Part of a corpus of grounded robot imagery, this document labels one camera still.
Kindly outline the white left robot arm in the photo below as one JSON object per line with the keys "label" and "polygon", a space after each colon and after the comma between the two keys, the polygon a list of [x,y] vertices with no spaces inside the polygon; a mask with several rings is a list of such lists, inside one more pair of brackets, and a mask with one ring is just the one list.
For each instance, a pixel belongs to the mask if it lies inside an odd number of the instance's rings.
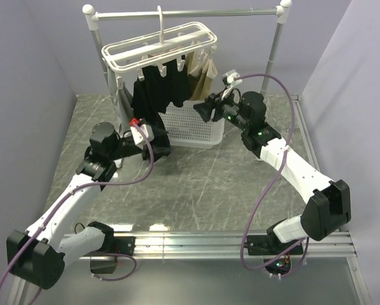
{"label": "white left robot arm", "polygon": [[131,256],[118,245],[111,226],[89,223],[80,233],[64,238],[67,228],[94,197],[114,186],[116,160],[141,155],[150,164],[169,150],[157,141],[166,130],[144,119],[132,119],[127,134],[120,136],[114,125],[101,122],[93,127],[90,145],[72,180],[52,206],[24,232],[13,231],[6,240],[8,272],[48,290],[60,279],[66,266],[92,252]]}

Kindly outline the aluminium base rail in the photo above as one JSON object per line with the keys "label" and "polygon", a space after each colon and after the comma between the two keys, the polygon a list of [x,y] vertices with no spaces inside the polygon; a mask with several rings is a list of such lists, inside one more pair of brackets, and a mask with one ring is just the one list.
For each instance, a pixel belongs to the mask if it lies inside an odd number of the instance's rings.
{"label": "aluminium base rail", "polygon": [[[117,232],[115,236],[135,238],[136,259],[239,259],[242,232]],[[322,241],[310,240],[307,257],[356,257],[356,250],[348,232],[336,232]]]}

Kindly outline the hanging black underwear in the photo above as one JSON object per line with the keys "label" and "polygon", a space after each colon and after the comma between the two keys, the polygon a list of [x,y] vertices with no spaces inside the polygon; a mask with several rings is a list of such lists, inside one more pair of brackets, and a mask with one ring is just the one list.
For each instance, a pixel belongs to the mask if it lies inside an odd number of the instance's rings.
{"label": "hanging black underwear", "polygon": [[170,103],[176,107],[182,107],[184,101],[191,97],[191,87],[187,77],[187,67],[177,70],[177,61],[171,60],[165,64],[166,76],[162,77],[159,69],[155,66],[143,68],[146,92],[151,105],[157,112],[166,113]]}

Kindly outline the black underwear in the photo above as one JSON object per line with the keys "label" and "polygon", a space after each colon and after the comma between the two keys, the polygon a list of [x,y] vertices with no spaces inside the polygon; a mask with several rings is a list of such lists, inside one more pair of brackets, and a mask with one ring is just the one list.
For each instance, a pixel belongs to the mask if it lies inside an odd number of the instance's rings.
{"label": "black underwear", "polygon": [[182,107],[184,101],[191,97],[191,87],[187,77],[187,67],[177,70],[177,61],[171,60],[165,64],[166,76],[162,77],[159,69],[155,66],[143,68],[146,92],[151,105],[157,112],[166,113],[170,103],[176,107]]}
{"label": "black underwear", "polygon": [[152,127],[156,127],[158,130],[162,131],[161,133],[156,133],[154,140],[151,142],[152,145],[157,147],[170,147],[170,141],[159,112],[157,112],[151,105],[151,100],[149,99],[145,85],[142,82],[143,81],[137,78],[133,86],[132,108],[134,116],[137,119],[145,119]]}

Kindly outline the hanging beige underwear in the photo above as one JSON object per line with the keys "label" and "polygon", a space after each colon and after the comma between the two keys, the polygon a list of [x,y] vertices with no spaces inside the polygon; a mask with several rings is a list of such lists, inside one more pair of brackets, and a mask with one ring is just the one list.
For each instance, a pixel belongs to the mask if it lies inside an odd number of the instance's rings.
{"label": "hanging beige underwear", "polygon": [[204,101],[209,95],[211,85],[215,77],[218,75],[216,66],[211,57],[201,64],[194,52],[186,57],[187,78],[190,84],[190,101]]}

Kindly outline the white perforated plastic basket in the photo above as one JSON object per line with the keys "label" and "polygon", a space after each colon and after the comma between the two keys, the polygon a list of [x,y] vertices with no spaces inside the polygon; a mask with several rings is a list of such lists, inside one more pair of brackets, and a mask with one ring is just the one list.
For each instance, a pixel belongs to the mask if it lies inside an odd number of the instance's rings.
{"label": "white perforated plastic basket", "polygon": [[182,107],[172,103],[166,113],[160,113],[162,122],[168,132],[171,146],[211,149],[221,143],[224,134],[224,120],[204,122],[194,110],[198,101],[185,101]]}

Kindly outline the hanging grey underwear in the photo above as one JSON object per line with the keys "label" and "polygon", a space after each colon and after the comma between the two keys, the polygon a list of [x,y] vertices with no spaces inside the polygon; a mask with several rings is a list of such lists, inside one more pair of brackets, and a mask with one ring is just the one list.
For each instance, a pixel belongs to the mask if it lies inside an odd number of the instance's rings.
{"label": "hanging grey underwear", "polygon": [[129,129],[130,121],[133,119],[132,96],[127,90],[122,77],[117,76],[109,67],[107,68],[107,84],[112,104],[118,117],[119,127],[122,131],[126,131]]}

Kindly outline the white metal drying rack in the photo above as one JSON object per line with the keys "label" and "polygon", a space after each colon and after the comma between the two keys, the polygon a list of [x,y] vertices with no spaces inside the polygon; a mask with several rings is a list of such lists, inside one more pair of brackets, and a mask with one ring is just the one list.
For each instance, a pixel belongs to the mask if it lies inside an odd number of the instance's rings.
{"label": "white metal drying rack", "polygon": [[[291,1],[281,1],[278,6],[270,9],[164,11],[158,6],[156,11],[99,13],[92,5],[85,4],[82,12],[93,36],[119,121],[119,131],[123,132],[128,126],[128,119],[133,117],[133,108],[123,75],[136,72],[139,81],[144,81],[144,68],[155,67],[159,75],[165,78],[171,75],[168,63],[173,62],[177,72],[187,71],[188,75],[197,81],[196,86],[202,92],[205,92],[215,78],[215,75],[209,75],[208,71],[213,62],[212,55],[217,48],[217,36],[206,25],[196,21],[166,28],[167,18],[276,16],[275,35],[261,87],[261,93],[266,94],[280,35],[291,7]],[[159,31],[117,43],[102,44],[99,32],[101,21],[147,18],[158,18]]]}

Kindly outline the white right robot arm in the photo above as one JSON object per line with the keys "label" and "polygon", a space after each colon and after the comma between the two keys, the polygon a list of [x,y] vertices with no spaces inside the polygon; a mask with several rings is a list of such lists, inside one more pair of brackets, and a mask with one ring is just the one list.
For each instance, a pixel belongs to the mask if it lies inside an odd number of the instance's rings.
{"label": "white right robot arm", "polygon": [[268,249],[280,254],[291,241],[307,237],[321,241],[347,224],[351,220],[348,184],[320,173],[290,148],[280,133],[267,123],[266,105],[260,93],[247,91],[239,102],[235,102],[235,96],[234,92],[226,98],[213,93],[193,108],[204,122],[225,119],[238,127],[244,146],[278,170],[306,205],[301,215],[268,228]]}

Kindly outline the white clip hanger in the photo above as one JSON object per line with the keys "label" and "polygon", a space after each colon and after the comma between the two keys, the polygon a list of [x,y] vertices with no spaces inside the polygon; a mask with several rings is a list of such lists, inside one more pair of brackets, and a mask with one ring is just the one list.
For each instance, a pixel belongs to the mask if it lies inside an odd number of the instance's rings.
{"label": "white clip hanger", "polygon": [[188,22],[166,28],[165,20],[173,17],[197,17],[200,11],[163,11],[160,6],[156,11],[129,13],[99,13],[93,20],[145,19],[156,17],[159,30],[150,34],[110,43],[102,47],[101,54],[107,68],[107,85],[111,95],[122,88],[122,75],[136,72],[144,79],[143,68],[155,66],[161,77],[167,75],[166,63],[176,61],[176,68],[182,71],[185,60],[182,56],[192,52],[214,49],[217,36],[201,22]]}

